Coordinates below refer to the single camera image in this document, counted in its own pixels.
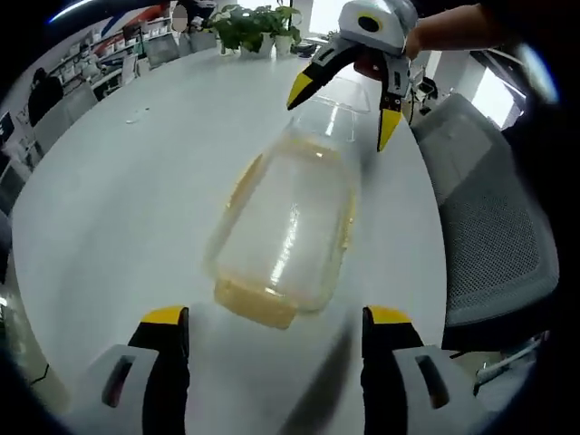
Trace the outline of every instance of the white flower pot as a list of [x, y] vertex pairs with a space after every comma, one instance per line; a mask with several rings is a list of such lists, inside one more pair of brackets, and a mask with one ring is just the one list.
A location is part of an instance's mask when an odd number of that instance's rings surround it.
[[290, 48], [292, 47], [292, 36], [277, 36], [275, 38], [275, 53], [278, 57], [290, 55]]
[[241, 48], [241, 57], [244, 59], [267, 59], [272, 55], [272, 47], [274, 46], [274, 39], [270, 34], [262, 34], [264, 40], [262, 41], [262, 46], [257, 53], [250, 52], [244, 47]]

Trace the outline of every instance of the green leaves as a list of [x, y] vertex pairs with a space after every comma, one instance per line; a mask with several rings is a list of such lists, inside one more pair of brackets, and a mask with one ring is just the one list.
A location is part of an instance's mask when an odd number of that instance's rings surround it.
[[240, 5], [225, 5], [209, 19], [210, 27], [219, 34], [224, 48], [237, 50], [240, 47], [250, 52], [259, 52], [264, 36], [270, 34], [292, 36], [300, 42], [300, 31], [293, 25], [288, 28], [292, 15], [300, 11], [288, 6], [259, 6], [255, 10]]

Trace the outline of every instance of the floor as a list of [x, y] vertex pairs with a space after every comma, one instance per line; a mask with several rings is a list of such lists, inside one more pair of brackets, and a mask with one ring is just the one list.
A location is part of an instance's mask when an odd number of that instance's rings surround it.
[[[5, 327], [11, 354], [24, 378], [28, 382], [34, 382], [44, 375], [46, 360], [34, 338], [24, 311], [12, 256], [8, 258], [6, 280], [0, 287], [0, 296], [6, 300]], [[69, 394], [50, 367], [46, 372], [46, 377], [35, 382], [32, 389], [49, 411], [56, 414], [66, 411], [70, 399]]]

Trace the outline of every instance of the mesh chair back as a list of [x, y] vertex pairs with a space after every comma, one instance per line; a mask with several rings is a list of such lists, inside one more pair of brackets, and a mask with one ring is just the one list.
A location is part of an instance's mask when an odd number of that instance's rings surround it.
[[34, 136], [44, 154], [73, 125], [66, 104], [66, 99], [58, 101], [34, 126]]
[[97, 97], [89, 83], [83, 83], [64, 97], [72, 122], [77, 122], [96, 103]]
[[501, 132], [459, 94], [413, 131], [440, 207], [446, 325], [481, 322], [548, 296], [558, 281], [552, 232]]
[[171, 33], [164, 34], [145, 42], [145, 54], [149, 58], [150, 67], [156, 68], [164, 63], [179, 58], [178, 45]]

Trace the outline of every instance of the clear plastic container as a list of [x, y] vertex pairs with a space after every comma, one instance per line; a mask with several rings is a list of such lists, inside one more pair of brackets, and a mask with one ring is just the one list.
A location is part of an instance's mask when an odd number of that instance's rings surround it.
[[210, 239], [215, 298], [234, 313], [285, 329], [331, 298], [354, 214], [340, 155], [294, 128], [238, 182]]
[[364, 88], [341, 77], [333, 78], [302, 106], [296, 126], [338, 142], [354, 142], [357, 118], [371, 111]]

